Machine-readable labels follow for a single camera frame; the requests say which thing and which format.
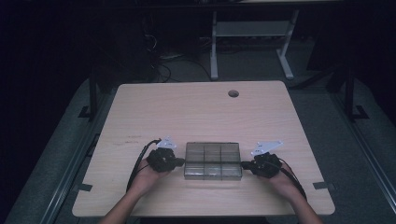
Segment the wire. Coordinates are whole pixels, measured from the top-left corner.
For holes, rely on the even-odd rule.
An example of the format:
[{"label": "wire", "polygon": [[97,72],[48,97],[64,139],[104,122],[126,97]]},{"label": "wire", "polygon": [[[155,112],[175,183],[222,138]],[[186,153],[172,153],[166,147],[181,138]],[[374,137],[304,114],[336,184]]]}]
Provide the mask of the wire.
[{"label": "wire", "polygon": [[204,44],[200,45],[199,48],[200,49],[204,49],[206,46],[209,46],[212,43],[212,38],[208,38]]},{"label": "wire", "polygon": [[153,46],[151,47],[151,49],[148,49],[148,51],[153,51],[158,44],[157,38],[155,38],[154,35],[145,35],[145,37],[151,37],[154,40]]},{"label": "wire", "polygon": [[146,168],[146,167],[148,167],[149,165],[147,164],[147,165],[145,165],[145,166],[143,166],[142,168],[140,168],[137,172],[139,173],[141,170],[143,170],[144,168]]},{"label": "wire", "polygon": [[136,163],[134,164],[134,169],[132,170],[131,176],[129,177],[128,180],[128,185],[126,187],[126,190],[129,189],[129,187],[131,187],[132,182],[134,181],[134,178],[136,177],[137,173],[139,172],[137,169],[139,168],[139,164],[140,162],[143,160],[143,156],[145,155],[146,151],[148,150],[149,146],[151,146],[151,144],[155,143],[158,144],[159,142],[161,142],[161,138],[158,140],[152,140],[151,142],[149,142],[142,150],[142,152],[140,152],[139,157],[136,160]]},{"label": "wire", "polygon": [[209,80],[212,81],[212,79],[210,78],[210,74],[207,72],[206,68],[203,65],[201,65],[200,63],[198,63],[194,60],[191,60],[191,59],[177,59],[177,60],[166,61],[166,63],[175,63],[175,62],[190,62],[190,63],[195,63],[195,64],[199,65],[203,69],[203,71],[205,72],[205,74],[209,78]]},{"label": "wire", "polygon": [[168,76],[166,77],[166,79],[163,79],[163,74],[158,70],[158,68],[157,68],[157,72],[158,72],[158,75],[159,75],[159,77],[163,80],[163,83],[165,83],[165,82],[167,82],[169,79],[171,79],[171,76],[172,76],[172,71],[171,71],[171,69],[168,67],[168,66],[166,66],[166,65],[164,65],[164,64],[162,64],[162,63],[159,63],[159,64],[157,64],[158,66],[161,66],[161,67],[163,67],[163,68],[165,68],[167,71],[168,71]]},{"label": "wire", "polygon": [[293,185],[297,188],[297,190],[300,191],[300,193],[301,193],[301,194],[303,195],[303,197],[306,199],[305,190],[303,189],[303,186],[301,186],[300,181],[298,181],[297,176],[294,174],[294,172],[291,172],[291,173],[290,173],[290,172],[288,172],[285,168],[279,167],[279,166],[277,166],[277,165],[275,165],[275,164],[273,164],[273,163],[271,163],[271,162],[269,162],[269,161],[265,161],[264,163],[265,163],[265,164],[268,164],[268,165],[271,165],[271,166],[274,166],[275,168],[279,169],[279,171],[281,171],[285,176],[287,176],[287,177],[291,180],[291,182],[293,183]]},{"label": "wire", "polygon": [[170,77],[169,79],[170,79],[170,80],[173,80],[173,81],[175,81],[175,82],[182,82],[182,81],[177,80],[177,79],[174,79],[174,78],[172,78],[172,77]]}]

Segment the hole in table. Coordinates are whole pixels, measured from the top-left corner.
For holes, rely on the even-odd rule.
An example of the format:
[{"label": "hole in table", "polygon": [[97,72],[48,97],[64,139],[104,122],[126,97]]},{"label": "hole in table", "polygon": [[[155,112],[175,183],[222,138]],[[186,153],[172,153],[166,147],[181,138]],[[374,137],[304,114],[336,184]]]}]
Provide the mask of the hole in table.
[{"label": "hole in table", "polygon": [[235,91],[235,90],[228,91],[228,95],[230,97],[233,97],[233,98],[238,97],[239,96],[239,91]]}]

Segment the controller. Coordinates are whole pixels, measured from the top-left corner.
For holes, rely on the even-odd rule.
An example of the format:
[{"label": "controller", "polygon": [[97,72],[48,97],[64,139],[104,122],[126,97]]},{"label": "controller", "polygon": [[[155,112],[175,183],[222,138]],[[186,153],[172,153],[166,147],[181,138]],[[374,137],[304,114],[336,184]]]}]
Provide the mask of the controller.
[{"label": "controller", "polygon": [[173,171],[177,166],[184,164],[184,159],[176,158],[173,150],[165,147],[152,150],[147,161],[148,165],[158,173]]},{"label": "controller", "polygon": [[241,161],[244,170],[250,170],[254,175],[271,178],[280,171],[282,163],[275,154],[266,152],[254,157],[253,161]]}]

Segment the wooden table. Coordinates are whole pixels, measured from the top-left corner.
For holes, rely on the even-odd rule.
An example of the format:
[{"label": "wooden table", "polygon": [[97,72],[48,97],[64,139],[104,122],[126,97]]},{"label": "wooden table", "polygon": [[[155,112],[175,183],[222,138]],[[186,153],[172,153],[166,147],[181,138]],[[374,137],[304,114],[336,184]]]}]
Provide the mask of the wooden table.
[{"label": "wooden table", "polygon": [[[230,97],[229,91],[239,96]],[[104,216],[125,193],[142,148],[171,136],[176,156],[185,157],[187,142],[237,142],[242,161],[258,141],[281,140],[273,150],[302,183],[318,214],[334,212],[315,157],[285,85],[280,81],[132,84],[119,87],[101,133],[73,214]],[[241,181],[185,180],[183,168],[137,204],[132,216],[269,216],[293,214],[290,205],[251,172]]]}]

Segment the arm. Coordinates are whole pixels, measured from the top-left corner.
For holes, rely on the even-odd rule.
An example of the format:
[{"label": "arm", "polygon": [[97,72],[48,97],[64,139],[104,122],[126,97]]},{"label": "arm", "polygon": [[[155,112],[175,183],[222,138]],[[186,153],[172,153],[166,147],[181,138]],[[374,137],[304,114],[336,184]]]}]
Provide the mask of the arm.
[{"label": "arm", "polygon": [[[287,165],[282,164],[282,167],[292,174],[291,169]],[[294,187],[291,180],[282,172],[279,172],[277,175],[270,179],[261,176],[259,176],[259,179],[269,182],[276,190],[276,192],[283,196],[290,203],[300,223],[323,223],[318,215],[315,213],[315,211],[312,209],[311,205],[309,205],[309,203],[300,193],[300,191]]]},{"label": "arm", "polygon": [[157,173],[152,170],[146,160],[140,162],[139,170],[140,169],[142,170],[137,174],[126,194],[99,223],[125,223],[139,199],[154,186],[158,179],[169,174],[169,172]]}]

